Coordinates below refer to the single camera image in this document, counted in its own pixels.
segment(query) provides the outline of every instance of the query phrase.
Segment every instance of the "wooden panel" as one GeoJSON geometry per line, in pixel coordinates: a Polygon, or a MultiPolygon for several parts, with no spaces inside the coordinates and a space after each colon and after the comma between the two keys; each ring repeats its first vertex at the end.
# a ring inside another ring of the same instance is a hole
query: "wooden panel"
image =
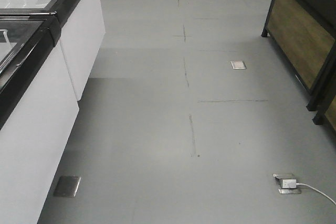
{"type": "Polygon", "coordinates": [[[336,97],[331,102],[328,110],[326,111],[326,117],[336,130],[336,97]]]}
{"type": "Polygon", "coordinates": [[[296,0],[275,0],[267,28],[311,89],[335,39],[296,0]]]}

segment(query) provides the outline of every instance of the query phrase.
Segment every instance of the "white cabinet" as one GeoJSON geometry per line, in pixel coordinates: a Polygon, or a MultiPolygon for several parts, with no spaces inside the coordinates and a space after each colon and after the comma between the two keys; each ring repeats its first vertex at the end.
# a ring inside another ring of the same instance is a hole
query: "white cabinet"
{"type": "Polygon", "coordinates": [[[57,45],[0,131],[1,223],[37,223],[78,110],[57,45]]]}
{"type": "Polygon", "coordinates": [[[100,0],[81,0],[62,28],[60,44],[77,100],[81,99],[104,34],[100,0]]]}

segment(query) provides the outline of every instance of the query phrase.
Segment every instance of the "black freezer trim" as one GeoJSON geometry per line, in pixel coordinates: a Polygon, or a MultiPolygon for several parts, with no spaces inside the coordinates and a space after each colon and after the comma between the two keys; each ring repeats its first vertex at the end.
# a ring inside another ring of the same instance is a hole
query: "black freezer trim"
{"type": "Polygon", "coordinates": [[[1,73],[0,130],[56,45],[60,31],[56,18],[47,18],[1,73]]]}
{"type": "Polygon", "coordinates": [[[1,16],[54,15],[58,18],[61,27],[63,27],[79,2],[80,0],[51,0],[50,3],[45,8],[0,9],[0,15],[1,16]]]}

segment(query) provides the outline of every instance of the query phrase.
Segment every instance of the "white power cord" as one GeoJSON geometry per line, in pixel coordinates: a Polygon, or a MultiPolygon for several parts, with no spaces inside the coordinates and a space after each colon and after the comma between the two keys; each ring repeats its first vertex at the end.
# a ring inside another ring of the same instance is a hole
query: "white power cord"
{"type": "Polygon", "coordinates": [[[306,186],[306,187],[309,187],[310,189],[318,192],[319,194],[322,194],[323,196],[325,196],[325,198],[329,199],[331,202],[333,202],[333,204],[336,206],[336,202],[330,198],[328,195],[326,195],[325,193],[321,192],[320,190],[317,190],[316,188],[310,186],[310,185],[307,185],[307,184],[304,184],[304,183],[296,183],[297,186],[306,186]]]}

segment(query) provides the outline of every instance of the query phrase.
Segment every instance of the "cabinet leg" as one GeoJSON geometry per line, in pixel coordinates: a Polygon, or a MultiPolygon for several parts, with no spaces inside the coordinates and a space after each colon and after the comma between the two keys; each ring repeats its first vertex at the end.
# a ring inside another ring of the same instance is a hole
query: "cabinet leg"
{"type": "Polygon", "coordinates": [[[266,28],[264,28],[262,33],[261,33],[261,36],[262,36],[262,38],[267,38],[267,35],[268,35],[268,31],[267,31],[266,28]]]}
{"type": "Polygon", "coordinates": [[[317,99],[312,98],[312,99],[309,101],[309,103],[308,103],[308,105],[306,106],[306,108],[307,108],[308,111],[316,111],[316,109],[317,109],[317,104],[318,104],[317,99]]]}
{"type": "Polygon", "coordinates": [[[320,116],[319,114],[317,114],[314,118],[313,118],[313,122],[316,125],[322,125],[323,124],[323,117],[320,116]]]}

